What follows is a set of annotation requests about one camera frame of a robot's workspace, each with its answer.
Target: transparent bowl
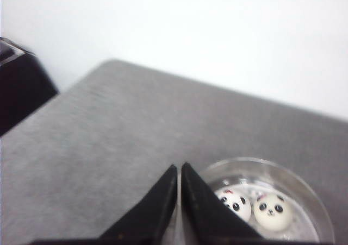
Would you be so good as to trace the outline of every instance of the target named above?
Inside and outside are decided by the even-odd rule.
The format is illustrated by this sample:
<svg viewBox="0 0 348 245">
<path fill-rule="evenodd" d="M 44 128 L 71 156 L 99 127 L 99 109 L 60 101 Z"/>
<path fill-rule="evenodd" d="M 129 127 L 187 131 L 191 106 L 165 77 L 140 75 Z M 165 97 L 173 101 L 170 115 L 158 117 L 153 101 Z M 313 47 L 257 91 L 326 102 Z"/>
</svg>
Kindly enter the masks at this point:
<svg viewBox="0 0 348 245">
<path fill-rule="evenodd" d="M 232 185 L 251 203 L 269 192 L 286 197 L 294 213 L 286 230 L 266 230 L 253 215 L 248 221 L 265 238 L 334 243 L 333 225 L 323 203 L 308 184 L 288 169 L 263 159 L 234 158 L 217 162 L 200 175 L 213 191 Z"/>
</svg>

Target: white ball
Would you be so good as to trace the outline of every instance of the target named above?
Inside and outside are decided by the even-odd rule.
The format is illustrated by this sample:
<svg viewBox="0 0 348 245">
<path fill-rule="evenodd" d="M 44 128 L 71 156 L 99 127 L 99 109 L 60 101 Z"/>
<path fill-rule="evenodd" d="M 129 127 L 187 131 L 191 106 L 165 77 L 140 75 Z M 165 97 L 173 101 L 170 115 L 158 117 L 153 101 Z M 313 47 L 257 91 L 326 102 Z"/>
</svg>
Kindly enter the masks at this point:
<svg viewBox="0 0 348 245">
<path fill-rule="evenodd" d="M 274 193 L 257 198 L 253 208 L 257 222 L 267 230 L 284 230 L 293 220 L 291 205 Z"/>
<path fill-rule="evenodd" d="M 231 189 L 222 189 L 215 192 L 216 196 L 245 222 L 251 216 L 251 204 L 249 199 L 236 191 Z"/>
</svg>

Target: panda face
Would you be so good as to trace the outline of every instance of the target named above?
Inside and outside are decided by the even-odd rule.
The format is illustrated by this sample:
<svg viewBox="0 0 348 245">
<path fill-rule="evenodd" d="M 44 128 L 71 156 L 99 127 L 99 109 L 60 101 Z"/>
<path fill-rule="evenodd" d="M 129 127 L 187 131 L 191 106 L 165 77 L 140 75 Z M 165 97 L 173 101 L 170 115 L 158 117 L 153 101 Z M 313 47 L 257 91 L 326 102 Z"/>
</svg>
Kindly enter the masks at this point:
<svg viewBox="0 0 348 245">
<path fill-rule="evenodd" d="M 290 204 L 283 197 L 274 193 L 257 198 L 253 209 L 256 221 L 267 230 L 284 230 L 293 219 Z"/>
<path fill-rule="evenodd" d="M 245 195 L 230 189 L 224 189 L 215 194 L 231 211 L 245 222 L 250 219 L 251 205 L 249 199 Z"/>
</svg>

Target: black object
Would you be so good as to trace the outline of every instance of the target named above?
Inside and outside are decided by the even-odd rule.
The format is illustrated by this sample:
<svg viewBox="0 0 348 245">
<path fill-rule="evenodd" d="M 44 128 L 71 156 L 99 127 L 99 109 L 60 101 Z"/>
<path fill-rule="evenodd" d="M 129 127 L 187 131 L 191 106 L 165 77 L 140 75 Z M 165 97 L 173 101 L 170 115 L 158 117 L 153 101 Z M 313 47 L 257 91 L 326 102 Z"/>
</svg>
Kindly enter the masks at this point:
<svg viewBox="0 0 348 245">
<path fill-rule="evenodd" d="M 0 136 L 58 93 L 37 58 L 0 39 Z"/>
<path fill-rule="evenodd" d="M 318 245 L 315 242 L 277 241 L 262 238 L 219 201 L 189 163 L 183 165 L 181 173 L 182 204 L 200 244 Z M 159 244 L 175 207 L 176 182 L 177 170 L 172 165 L 148 194 L 99 239 L 34 241 L 30 245 Z"/>
</svg>

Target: gray carpeted surface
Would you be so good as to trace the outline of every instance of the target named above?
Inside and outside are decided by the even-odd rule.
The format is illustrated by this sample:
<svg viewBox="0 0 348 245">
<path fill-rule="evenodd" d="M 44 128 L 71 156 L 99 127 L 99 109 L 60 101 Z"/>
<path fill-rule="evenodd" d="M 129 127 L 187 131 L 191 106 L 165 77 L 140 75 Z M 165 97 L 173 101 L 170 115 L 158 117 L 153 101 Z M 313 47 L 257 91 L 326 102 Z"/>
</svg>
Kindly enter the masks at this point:
<svg viewBox="0 0 348 245">
<path fill-rule="evenodd" d="M 96 237 L 174 163 L 275 161 L 321 197 L 348 240 L 348 124 L 120 61 L 2 139 L 2 244 Z"/>
</svg>

